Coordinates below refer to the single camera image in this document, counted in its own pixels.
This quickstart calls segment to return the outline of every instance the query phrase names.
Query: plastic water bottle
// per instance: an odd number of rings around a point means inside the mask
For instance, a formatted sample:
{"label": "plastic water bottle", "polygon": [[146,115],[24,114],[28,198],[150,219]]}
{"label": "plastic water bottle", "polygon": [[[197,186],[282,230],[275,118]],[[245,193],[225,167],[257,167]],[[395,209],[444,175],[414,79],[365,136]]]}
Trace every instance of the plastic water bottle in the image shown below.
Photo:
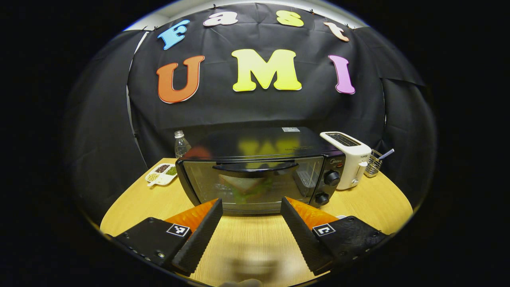
{"label": "plastic water bottle", "polygon": [[190,143],[184,138],[183,131],[176,131],[175,136],[175,157],[180,158],[191,149]]}

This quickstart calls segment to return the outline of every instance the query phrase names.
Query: white divided tray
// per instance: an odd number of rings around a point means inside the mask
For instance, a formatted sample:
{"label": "white divided tray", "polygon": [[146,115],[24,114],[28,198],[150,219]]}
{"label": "white divided tray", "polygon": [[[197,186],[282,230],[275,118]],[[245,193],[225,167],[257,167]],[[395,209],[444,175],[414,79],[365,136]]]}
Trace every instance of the white divided tray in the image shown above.
{"label": "white divided tray", "polygon": [[[159,164],[157,167],[155,167],[152,171],[150,171],[150,173],[148,173],[146,176],[145,176],[145,180],[148,181],[149,183],[153,183],[153,184],[157,184],[157,185],[167,185],[170,183],[170,181],[172,181],[172,179],[174,177],[177,176],[177,173],[174,174],[174,175],[167,175],[166,172],[168,170],[170,170],[171,167],[175,166],[175,164],[171,164],[171,163],[162,163],[162,164]],[[149,180],[149,177],[151,175],[158,175],[158,177],[154,180]]]}

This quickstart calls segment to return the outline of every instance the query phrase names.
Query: oven control knob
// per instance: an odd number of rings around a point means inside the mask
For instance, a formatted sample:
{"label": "oven control knob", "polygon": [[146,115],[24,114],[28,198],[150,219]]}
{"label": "oven control knob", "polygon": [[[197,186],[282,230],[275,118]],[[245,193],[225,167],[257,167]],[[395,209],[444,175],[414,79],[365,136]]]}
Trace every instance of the oven control knob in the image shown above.
{"label": "oven control knob", "polygon": [[324,205],[329,202],[329,194],[319,194],[315,197],[315,202]]}
{"label": "oven control knob", "polygon": [[337,172],[330,172],[324,177],[324,183],[329,186],[336,186],[340,182],[340,175]]}

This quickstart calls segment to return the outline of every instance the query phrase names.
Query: oven glass door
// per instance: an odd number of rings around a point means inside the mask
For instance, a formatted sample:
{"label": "oven glass door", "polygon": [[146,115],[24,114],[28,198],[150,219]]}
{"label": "oven glass door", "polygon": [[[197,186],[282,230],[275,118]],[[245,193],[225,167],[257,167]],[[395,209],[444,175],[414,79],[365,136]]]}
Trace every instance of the oven glass door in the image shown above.
{"label": "oven glass door", "polygon": [[185,161],[201,203],[221,198],[223,209],[239,213],[279,212],[282,197],[309,203],[324,158],[261,160],[245,163]]}

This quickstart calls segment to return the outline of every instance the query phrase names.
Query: toaster oven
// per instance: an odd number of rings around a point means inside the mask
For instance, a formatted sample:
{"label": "toaster oven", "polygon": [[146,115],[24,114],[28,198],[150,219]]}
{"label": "toaster oven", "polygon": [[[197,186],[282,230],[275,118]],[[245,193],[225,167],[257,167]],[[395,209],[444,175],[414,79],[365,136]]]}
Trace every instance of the toaster oven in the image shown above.
{"label": "toaster oven", "polygon": [[175,165],[188,198],[225,214],[280,212],[282,197],[320,207],[340,182],[345,154],[306,127],[212,133]]}

